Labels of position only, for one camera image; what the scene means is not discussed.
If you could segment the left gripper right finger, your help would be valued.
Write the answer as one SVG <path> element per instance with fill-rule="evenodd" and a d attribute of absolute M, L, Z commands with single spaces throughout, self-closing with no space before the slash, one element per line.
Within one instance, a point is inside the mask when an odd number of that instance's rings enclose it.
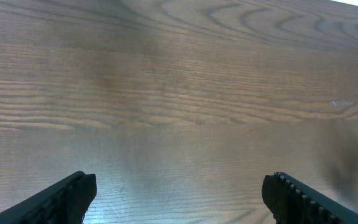
<path fill-rule="evenodd" d="M 262 200 L 277 224 L 358 224 L 358 213 L 284 172 L 264 177 Z"/>

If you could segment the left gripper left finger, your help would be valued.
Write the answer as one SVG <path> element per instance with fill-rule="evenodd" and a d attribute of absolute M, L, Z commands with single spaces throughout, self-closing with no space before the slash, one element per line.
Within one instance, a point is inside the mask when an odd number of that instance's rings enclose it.
<path fill-rule="evenodd" d="M 96 194 L 96 175 L 78 171 L 2 211 L 0 224 L 82 224 Z"/>

